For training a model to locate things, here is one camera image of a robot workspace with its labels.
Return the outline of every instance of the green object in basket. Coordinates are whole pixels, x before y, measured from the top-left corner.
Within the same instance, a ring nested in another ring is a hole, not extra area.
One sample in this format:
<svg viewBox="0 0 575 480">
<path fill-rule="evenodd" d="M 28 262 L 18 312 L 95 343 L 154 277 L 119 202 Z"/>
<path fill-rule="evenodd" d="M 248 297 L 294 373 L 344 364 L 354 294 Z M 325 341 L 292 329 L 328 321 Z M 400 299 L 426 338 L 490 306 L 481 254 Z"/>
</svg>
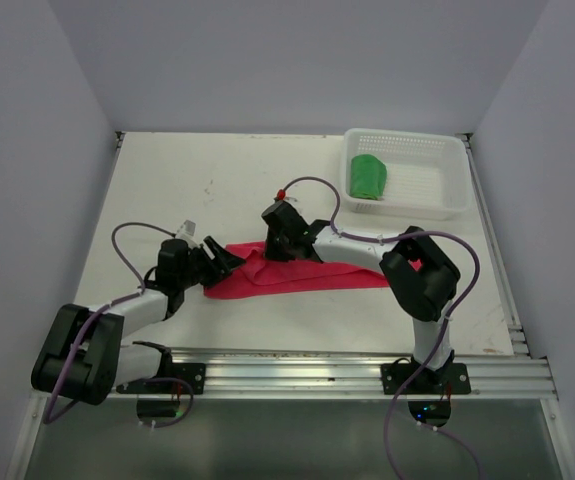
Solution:
<svg viewBox="0 0 575 480">
<path fill-rule="evenodd" d="M 365 153 L 351 159 L 349 195 L 354 198 L 378 200 L 385 191 L 387 167 L 373 155 Z"/>
</svg>

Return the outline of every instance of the tabletop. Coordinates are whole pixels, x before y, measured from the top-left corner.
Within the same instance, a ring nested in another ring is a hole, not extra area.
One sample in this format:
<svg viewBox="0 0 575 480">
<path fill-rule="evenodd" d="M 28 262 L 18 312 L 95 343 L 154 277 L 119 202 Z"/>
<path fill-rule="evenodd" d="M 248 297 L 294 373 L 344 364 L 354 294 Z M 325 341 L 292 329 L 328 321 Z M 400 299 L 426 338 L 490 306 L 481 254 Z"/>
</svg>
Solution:
<svg viewBox="0 0 575 480">
<path fill-rule="evenodd" d="M 135 291 L 137 282 L 114 253 L 110 235 L 123 222 L 152 223 L 171 231 L 190 219 L 196 236 L 221 245 L 264 240 L 262 211 L 289 180 L 315 175 L 338 185 L 341 136 L 127 133 L 120 149 L 76 303 L 105 303 Z M 307 221 L 329 218 L 332 193 L 318 183 L 289 190 Z M 374 234 L 409 225 L 443 230 L 469 242 L 481 258 L 480 280 L 455 311 L 451 343 L 458 355 L 512 355 L 509 314 L 497 282 L 481 207 L 449 220 L 357 214 L 341 210 L 337 222 Z M 133 227 L 118 242 L 140 272 L 155 265 L 164 236 Z M 473 273 L 469 254 L 449 240 L 436 243 L 462 274 Z M 335 352 L 410 353 L 412 322 L 389 288 L 334 290 L 214 300 L 201 287 L 165 322 L 145 327 L 128 340 L 170 347 Z"/>
</svg>

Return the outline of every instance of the wire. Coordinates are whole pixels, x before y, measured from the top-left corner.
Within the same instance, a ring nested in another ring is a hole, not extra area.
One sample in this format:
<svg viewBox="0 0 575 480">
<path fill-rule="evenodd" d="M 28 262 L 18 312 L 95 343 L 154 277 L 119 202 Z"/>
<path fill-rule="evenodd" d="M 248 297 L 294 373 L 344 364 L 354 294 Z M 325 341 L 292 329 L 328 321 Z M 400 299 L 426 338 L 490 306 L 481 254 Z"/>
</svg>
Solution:
<svg viewBox="0 0 575 480">
<path fill-rule="evenodd" d="M 460 305 L 462 303 L 462 301 L 465 299 L 465 297 L 467 297 L 467 295 L 469 295 L 469 293 L 472 291 L 472 289 L 476 285 L 478 278 L 480 277 L 480 259 L 478 258 L 476 251 L 472 248 L 471 245 L 469 245 L 462 238 L 457 237 L 456 235 L 452 235 L 451 233 L 447 233 L 447 232 L 428 230 L 428 231 L 420 231 L 420 232 L 403 233 L 401 235 L 396 235 L 394 237 L 387 237 L 387 238 L 364 237 L 362 235 L 355 235 L 355 234 L 344 232 L 340 228 L 338 228 L 338 226 L 336 225 L 336 217 L 338 216 L 338 212 L 340 211 L 340 194 L 338 193 L 338 189 L 331 182 L 329 182 L 323 178 L 320 178 L 320 177 L 305 176 L 305 177 L 295 178 L 294 180 L 289 182 L 287 185 L 285 185 L 285 187 L 282 190 L 284 192 L 287 192 L 287 189 L 289 189 L 291 186 L 295 185 L 296 183 L 299 183 L 302 181 L 307 181 L 307 180 L 322 183 L 323 185 L 326 185 L 327 187 L 329 187 L 329 189 L 334 193 L 334 196 L 336 197 L 336 206 L 334 207 L 334 211 L 332 212 L 331 217 L 329 219 L 329 226 L 335 234 L 337 234 L 343 238 L 347 238 L 350 240 L 356 240 L 359 242 L 381 244 L 381 243 L 400 242 L 403 240 L 411 240 L 411 239 L 420 238 L 420 237 L 429 237 L 429 236 L 443 237 L 443 238 L 448 238 L 449 240 L 452 240 L 452 241 L 460 244 L 462 247 L 464 247 L 467 250 L 467 252 L 469 252 L 469 254 L 472 257 L 472 260 L 474 261 L 474 275 L 472 276 L 472 279 L 469 282 L 469 285 L 467 285 L 467 287 L 463 290 L 463 292 L 458 296 L 458 298 L 451 304 L 451 306 L 445 312 L 445 320 L 444 320 L 443 325 L 442 325 L 442 327 L 438 333 L 438 339 L 436 340 L 436 344 L 432 347 L 432 349 L 429 352 L 429 355 L 427 355 L 427 358 L 425 359 L 425 361 L 414 371 L 414 373 L 411 374 L 411 376 L 409 378 L 407 378 L 407 380 L 405 380 L 402 383 L 402 385 L 400 385 L 400 387 L 398 387 L 398 390 L 396 390 L 396 393 L 392 397 L 392 399 L 389 403 L 389 407 L 387 408 L 387 413 L 385 415 L 385 425 L 383 428 L 383 441 L 385 444 L 385 452 L 387 453 L 387 460 L 389 461 L 389 465 L 391 465 L 391 468 L 394 470 L 394 473 L 396 473 L 396 475 L 401 480 L 404 480 L 406 477 L 403 474 L 403 472 L 400 470 L 400 467 L 398 466 L 398 464 L 396 463 L 396 460 L 394 458 L 394 455 L 393 455 L 391 448 L 390 448 L 390 445 L 389 445 L 389 430 L 390 430 L 390 424 L 391 424 L 391 417 L 394 413 L 394 408 L 396 406 L 396 402 L 398 401 L 398 398 L 400 397 L 402 392 L 405 391 L 407 386 L 409 386 L 411 384 L 411 382 L 413 382 L 416 379 L 416 377 L 418 377 L 418 375 L 420 375 L 420 373 L 425 369 L 425 367 L 427 367 L 427 365 L 429 365 L 429 362 L 431 362 L 431 359 L 434 357 L 434 355 L 436 354 L 436 352 L 440 348 L 440 344 L 442 343 L 443 339 L 445 338 L 445 334 L 447 333 L 447 328 L 449 326 L 449 321 L 451 319 L 452 313 L 454 312 L 454 310 L 456 310 L 458 305 Z M 476 463 L 476 468 L 478 470 L 478 478 L 479 479 L 485 478 L 485 473 L 483 471 L 480 460 L 478 459 L 478 457 L 476 456 L 474 451 L 469 446 L 467 446 L 462 440 L 460 440 L 458 437 L 456 437 L 455 435 L 453 435 L 449 432 L 446 432 L 444 430 L 439 430 L 439 432 L 442 435 L 451 438 L 452 440 L 454 440 L 455 442 L 457 442 L 458 444 L 463 446 L 465 448 L 465 450 L 467 450 L 469 452 L 469 454 L 473 457 L 474 462 Z"/>
<path fill-rule="evenodd" d="M 129 300 L 133 300 L 134 298 L 138 298 L 145 291 L 145 281 L 144 281 L 142 275 L 140 275 L 138 270 L 136 270 L 136 267 L 134 267 L 133 264 L 123 254 L 120 247 L 118 247 L 118 243 L 116 241 L 116 234 L 120 230 L 122 230 L 123 228 L 131 227 L 131 226 L 150 228 L 152 230 L 157 230 L 159 232 L 166 233 L 169 236 L 172 236 L 172 237 L 174 236 L 174 234 L 172 232 L 169 232 L 169 231 L 165 230 L 164 228 L 160 228 L 160 227 L 157 227 L 156 225 L 150 225 L 149 223 L 143 223 L 143 222 L 122 223 L 122 224 L 118 225 L 116 228 L 114 228 L 114 231 L 111 233 L 111 244 L 114 247 L 116 254 L 118 254 L 118 257 L 123 261 L 123 263 L 127 266 L 127 268 L 129 268 L 129 270 L 138 279 L 138 282 L 140 283 L 140 291 L 136 292 L 136 293 L 132 293 L 130 295 L 125 295 L 124 297 L 119 297 L 119 298 L 103 305 L 98 310 L 96 310 L 94 313 L 92 313 L 87 318 L 87 320 L 85 320 L 85 323 L 83 323 L 82 327 L 80 327 L 80 330 L 78 331 L 78 334 L 76 335 L 76 338 L 74 339 L 74 341 L 71 344 L 71 347 L 69 348 L 69 354 L 67 355 L 67 358 L 65 359 L 65 363 L 63 364 L 63 368 L 60 370 L 60 374 L 58 375 L 58 379 L 56 380 L 56 384 L 54 385 L 54 388 L 51 392 L 51 396 L 49 397 L 49 400 L 47 402 L 47 406 L 45 407 L 45 411 L 43 413 L 43 418 L 42 418 L 43 423 L 45 425 L 49 425 L 50 423 L 55 422 L 60 417 L 62 417 L 65 413 L 67 413 L 69 410 L 71 410 L 74 407 L 74 405 L 76 405 L 78 403 L 77 400 L 72 400 L 67 405 L 65 405 L 60 411 L 53 414 L 54 407 L 56 406 L 56 401 L 58 400 L 58 397 L 60 396 L 60 392 L 63 389 L 63 385 L 65 384 L 65 379 L 67 378 L 67 375 L 69 374 L 69 370 L 71 369 L 71 366 L 74 363 L 74 358 L 76 357 L 76 353 L 78 353 L 78 349 L 82 345 L 82 343 L 85 339 L 85 334 L 87 333 L 87 331 L 96 322 L 96 320 L 98 320 L 102 316 L 102 314 L 105 313 L 107 310 L 109 310 L 110 308 L 112 308 L 118 304 L 121 304 L 123 302 L 127 302 Z"/>
<path fill-rule="evenodd" d="M 189 411 L 191 410 L 191 407 L 194 405 L 194 389 L 191 388 L 191 385 L 189 383 L 187 383 L 184 380 L 181 380 L 180 378 L 173 378 L 173 377 L 161 377 L 161 378 L 148 378 L 146 380 L 143 380 L 144 383 L 163 383 L 163 382 L 171 382 L 171 383 L 175 383 L 178 385 L 178 387 L 184 387 L 185 390 L 187 390 L 187 392 L 189 393 L 189 404 L 187 404 L 187 409 L 182 413 L 182 415 L 178 415 L 176 418 L 174 418 L 173 420 L 169 420 L 167 422 L 151 422 L 149 424 L 150 427 L 152 428 L 165 428 L 165 427 L 171 427 L 172 425 L 176 425 L 178 422 L 183 421 L 185 418 L 187 418 L 187 415 L 189 414 Z"/>
</svg>

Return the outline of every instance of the folded red fabric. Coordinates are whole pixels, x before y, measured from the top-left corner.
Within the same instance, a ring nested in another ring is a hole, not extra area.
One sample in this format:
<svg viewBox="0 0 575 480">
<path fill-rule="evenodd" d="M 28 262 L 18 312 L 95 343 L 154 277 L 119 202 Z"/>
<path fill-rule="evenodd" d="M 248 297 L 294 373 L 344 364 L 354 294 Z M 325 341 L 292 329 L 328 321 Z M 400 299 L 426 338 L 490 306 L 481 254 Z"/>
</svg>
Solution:
<svg viewBox="0 0 575 480">
<path fill-rule="evenodd" d="M 278 293 L 389 286 L 384 276 L 344 263 L 267 260 L 263 256 L 264 242 L 227 245 L 226 248 L 247 263 L 229 278 L 205 289 L 205 296 L 209 298 L 226 300 Z"/>
</svg>

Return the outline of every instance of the white plastic basket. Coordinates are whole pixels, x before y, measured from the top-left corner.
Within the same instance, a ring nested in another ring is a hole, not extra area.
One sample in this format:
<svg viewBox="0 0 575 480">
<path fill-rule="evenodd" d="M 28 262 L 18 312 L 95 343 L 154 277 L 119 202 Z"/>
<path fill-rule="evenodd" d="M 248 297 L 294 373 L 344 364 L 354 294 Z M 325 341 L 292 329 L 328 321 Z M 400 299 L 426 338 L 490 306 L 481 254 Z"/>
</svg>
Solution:
<svg viewBox="0 0 575 480">
<path fill-rule="evenodd" d="M 370 153 L 387 167 L 380 200 L 349 196 L 351 160 Z M 455 137 L 353 128 L 345 133 L 341 197 L 359 213 L 444 220 L 471 208 L 467 152 Z"/>
</svg>

